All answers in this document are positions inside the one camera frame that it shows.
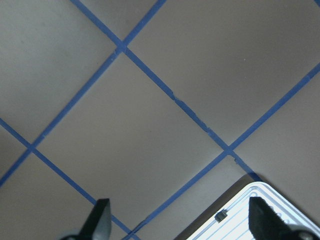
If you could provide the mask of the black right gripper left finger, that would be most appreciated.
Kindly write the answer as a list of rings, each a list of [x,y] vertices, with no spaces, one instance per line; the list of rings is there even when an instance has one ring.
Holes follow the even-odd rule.
[[[61,240],[109,240],[112,232],[112,214],[109,198],[98,199],[78,234]]]

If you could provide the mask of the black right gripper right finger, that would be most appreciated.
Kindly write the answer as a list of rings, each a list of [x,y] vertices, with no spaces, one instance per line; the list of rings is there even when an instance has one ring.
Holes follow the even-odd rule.
[[[248,227],[255,240],[300,240],[261,197],[249,198]]]

